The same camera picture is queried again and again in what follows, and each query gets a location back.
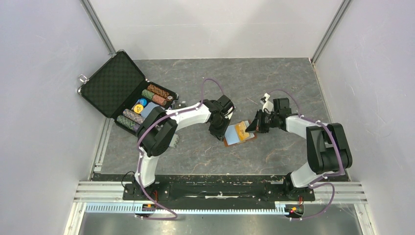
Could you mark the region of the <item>clear box with dark cards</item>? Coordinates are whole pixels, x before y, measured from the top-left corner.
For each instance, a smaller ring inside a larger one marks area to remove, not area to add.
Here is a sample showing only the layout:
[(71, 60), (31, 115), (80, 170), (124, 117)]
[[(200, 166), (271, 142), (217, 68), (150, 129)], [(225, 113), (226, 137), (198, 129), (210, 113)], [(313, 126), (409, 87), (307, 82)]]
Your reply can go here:
[(177, 110), (177, 109), (182, 109), (185, 108), (187, 106), (185, 101), (180, 101), (180, 100), (174, 100), (172, 102), (172, 106), (171, 109), (172, 110)]

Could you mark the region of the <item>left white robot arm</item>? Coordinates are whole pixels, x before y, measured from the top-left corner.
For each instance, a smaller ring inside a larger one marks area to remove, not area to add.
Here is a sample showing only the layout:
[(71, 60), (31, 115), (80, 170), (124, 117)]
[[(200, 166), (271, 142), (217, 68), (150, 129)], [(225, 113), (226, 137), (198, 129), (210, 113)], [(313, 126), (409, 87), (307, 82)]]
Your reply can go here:
[(234, 104), (226, 95), (218, 100), (205, 99), (176, 110), (154, 108), (137, 130), (139, 160), (135, 173), (138, 182), (136, 195), (144, 200), (153, 195), (152, 184), (155, 182), (159, 156), (168, 149), (177, 131), (195, 124), (208, 123), (209, 133), (223, 141), (234, 110)]

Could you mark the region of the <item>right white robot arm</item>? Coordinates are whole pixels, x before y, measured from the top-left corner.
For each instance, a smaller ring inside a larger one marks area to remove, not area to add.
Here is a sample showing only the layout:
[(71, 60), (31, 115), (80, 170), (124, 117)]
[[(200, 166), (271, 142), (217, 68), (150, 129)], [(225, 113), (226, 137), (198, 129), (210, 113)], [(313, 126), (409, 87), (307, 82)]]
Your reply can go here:
[(306, 141), (307, 162), (288, 173), (283, 181), (283, 195), (295, 200), (302, 189), (329, 176), (340, 176), (353, 163), (344, 128), (339, 123), (311, 121), (293, 113), (288, 98), (261, 100), (263, 107), (257, 110), (246, 132), (268, 133), (271, 128), (298, 135)]

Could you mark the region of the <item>brown leather card holder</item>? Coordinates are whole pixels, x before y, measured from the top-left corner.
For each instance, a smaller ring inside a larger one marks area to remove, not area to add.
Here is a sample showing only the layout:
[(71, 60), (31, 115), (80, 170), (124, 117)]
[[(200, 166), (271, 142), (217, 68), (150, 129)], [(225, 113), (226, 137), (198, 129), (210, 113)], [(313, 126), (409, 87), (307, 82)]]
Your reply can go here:
[(241, 121), (237, 124), (230, 125), (225, 131), (224, 145), (229, 147), (232, 145), (252, 141), (257, 138), (256, 133), (246, 132), (246, 128), (251, 124), (250, 120)]

